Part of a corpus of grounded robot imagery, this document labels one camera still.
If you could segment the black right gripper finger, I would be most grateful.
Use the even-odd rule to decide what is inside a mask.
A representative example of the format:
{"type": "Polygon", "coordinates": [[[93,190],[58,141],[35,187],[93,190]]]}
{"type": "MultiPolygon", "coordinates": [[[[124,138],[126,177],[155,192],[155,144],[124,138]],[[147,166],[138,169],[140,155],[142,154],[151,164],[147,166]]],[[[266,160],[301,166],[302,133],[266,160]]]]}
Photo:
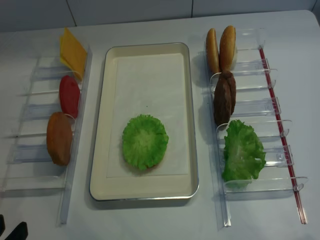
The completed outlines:
{"type": "Polygon", "coordinates": [[[5,240],[26,240],[28,237],[28,225],[25,221],[19,223],[5,240]]]}

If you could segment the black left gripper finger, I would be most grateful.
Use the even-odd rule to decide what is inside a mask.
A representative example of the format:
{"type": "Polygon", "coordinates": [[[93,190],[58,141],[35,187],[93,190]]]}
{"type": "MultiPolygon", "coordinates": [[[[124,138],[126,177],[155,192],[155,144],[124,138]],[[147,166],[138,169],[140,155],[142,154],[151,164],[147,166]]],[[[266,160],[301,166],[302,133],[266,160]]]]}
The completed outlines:
{"type": "Polygon", "coordinates": [[[2,214],[0,214],[0,234],[2,234],[6,229],[5,219],[2,214]]]}

